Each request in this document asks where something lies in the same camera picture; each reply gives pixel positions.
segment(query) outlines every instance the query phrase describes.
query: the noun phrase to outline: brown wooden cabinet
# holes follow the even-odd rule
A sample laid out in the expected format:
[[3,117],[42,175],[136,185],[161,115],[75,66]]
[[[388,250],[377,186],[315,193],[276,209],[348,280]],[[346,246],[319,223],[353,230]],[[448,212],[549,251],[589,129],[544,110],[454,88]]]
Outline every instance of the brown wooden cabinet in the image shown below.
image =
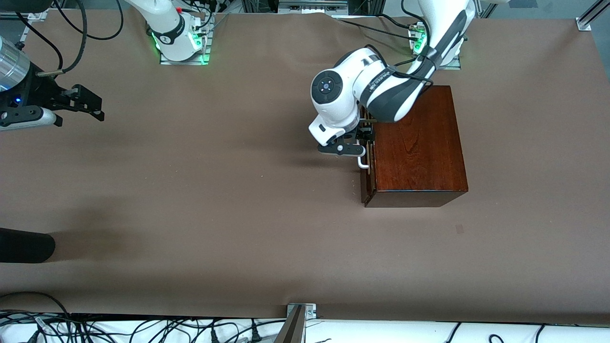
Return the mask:
[[375,123],[369,170],[361,171],[366,207],[440,207],[468,192],[449,86],[433,86],[398,123]]

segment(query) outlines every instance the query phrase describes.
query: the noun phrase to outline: brown table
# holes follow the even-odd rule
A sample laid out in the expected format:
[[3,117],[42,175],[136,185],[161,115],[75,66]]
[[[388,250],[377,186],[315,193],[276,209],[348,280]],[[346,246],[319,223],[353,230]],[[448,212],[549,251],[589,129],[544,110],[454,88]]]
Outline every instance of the brown table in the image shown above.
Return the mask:
[[[92,34],[118,24],[87,13]],[[56,13],[37,27],[70,63],[79,34]],[[105,122],[1,135],[0,225],[55,233],[62,260],[0,265],[2,291],[72,312],[272,317],[307,301],[327,318],[610,322],[610,85],[572,20],[476,20],[462,71],[436,74],[470,184],[440,209],[364,208],[356,161],[307,131],[315,74],[371,39],[398,62],[400,38],[231,15],[209,66],[169,67],[142,27],[127,11],[58,78],[99,94]],[[26,51],[56,67],[33,34]]]

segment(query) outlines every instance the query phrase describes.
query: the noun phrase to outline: wooden box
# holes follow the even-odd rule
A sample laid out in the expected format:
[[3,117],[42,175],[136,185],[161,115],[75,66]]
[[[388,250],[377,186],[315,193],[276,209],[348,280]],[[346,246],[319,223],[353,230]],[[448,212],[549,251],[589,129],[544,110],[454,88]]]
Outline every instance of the wooden box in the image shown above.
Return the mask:
[[440,207],[468,192],[449,86],[433,86],[398,123],[373,124],[362,202],[373,208]]

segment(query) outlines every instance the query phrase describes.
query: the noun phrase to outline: table surface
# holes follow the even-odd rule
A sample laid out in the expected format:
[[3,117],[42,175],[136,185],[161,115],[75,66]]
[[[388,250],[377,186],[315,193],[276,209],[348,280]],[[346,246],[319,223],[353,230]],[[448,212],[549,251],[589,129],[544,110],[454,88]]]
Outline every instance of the table surface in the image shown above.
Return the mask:
[[[92,34],[113,11],[88,10]],[[77,12],[70,16],[79,21]],[[378,19],[364,23],[386,26]],[[37,27],[72,61],[79,34]],[[0,225],[54,233],[54,262],[0,265],[0,290],[72,312],[610,322],[610,85],[572,20],[475,20],[451,85],[470,191],[439,209],[367,209],[351,158],[317,153],[312,78],[400,38],[326,15],[231,15],[210,65],[170,67],[127,11],[57,78],[106,121],[0,137]],[[33,34],[26,51],[56,67]],[[44,300],[3,308],[57,311]]]

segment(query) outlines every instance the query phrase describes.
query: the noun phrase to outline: black cylinder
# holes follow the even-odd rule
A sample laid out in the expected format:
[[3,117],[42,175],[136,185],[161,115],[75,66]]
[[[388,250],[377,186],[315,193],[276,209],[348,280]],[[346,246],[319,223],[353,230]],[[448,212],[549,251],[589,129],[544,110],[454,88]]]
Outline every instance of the black cylinder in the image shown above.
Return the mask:
[[46,233],[0,228],[0,262],[41,263],[53,255],[55,240]]

